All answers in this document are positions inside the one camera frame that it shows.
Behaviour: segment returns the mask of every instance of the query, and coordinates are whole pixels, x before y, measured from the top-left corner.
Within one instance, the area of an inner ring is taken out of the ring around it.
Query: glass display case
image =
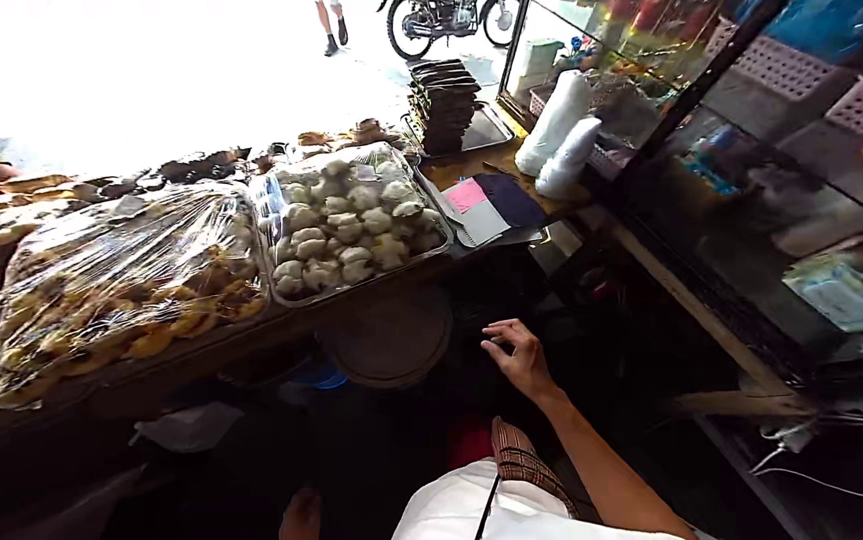
[[[863,0],[524,7],[499,102],[585,70],[597,199],[790,381],[863,378]]]
[[[595,165],[615,178],[708,63],[720,0],[529,0],[499,101],[529,127],[564,70],[587,71],[602,120]]]

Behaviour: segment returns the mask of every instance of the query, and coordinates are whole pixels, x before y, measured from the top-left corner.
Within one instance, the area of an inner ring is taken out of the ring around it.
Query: street
[[[0,0],[0,151],[26,170],[128,174],[396,121],[407,71],[378,3],[344,2],[348,46],[325,57],[312,0]],[[504,55],[479,30],[426,58],[471,59],[490,99]]]

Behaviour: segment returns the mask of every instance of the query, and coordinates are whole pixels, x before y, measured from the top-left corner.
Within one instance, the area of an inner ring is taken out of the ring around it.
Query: person's foot
[[[281,516],[279,540],[318,540],[321,534],[321,496],[305,486],[291,497]]]
[[[334,53],[338,52],[338,44],[334,42],[334,35],[328,34],[328,48],[325,49],[325,56],[333,56]]]
[[[338,19],[338,42],[342,45],[348,44],[348,27],[345,26],[345,18]]]

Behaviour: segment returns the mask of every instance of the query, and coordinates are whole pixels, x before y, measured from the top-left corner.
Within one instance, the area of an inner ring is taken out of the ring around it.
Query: pink sticky note
[[[474,178],[463,179],[449,189],[447,195],[448,200],[460,214],[464,214],[468,209],[488,198]]]

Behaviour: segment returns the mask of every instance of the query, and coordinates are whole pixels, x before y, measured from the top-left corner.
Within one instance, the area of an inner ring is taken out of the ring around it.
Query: black shoe
[[[334,56],[334,53],[338,52],[338,44],[334,42],[334,35],[328,34],[328,48],[325,49],[325,56],[330,57]]]
[[[348,44],[348,27],[345,26],[345,18],[338,19],[338,42],[342,45]]]

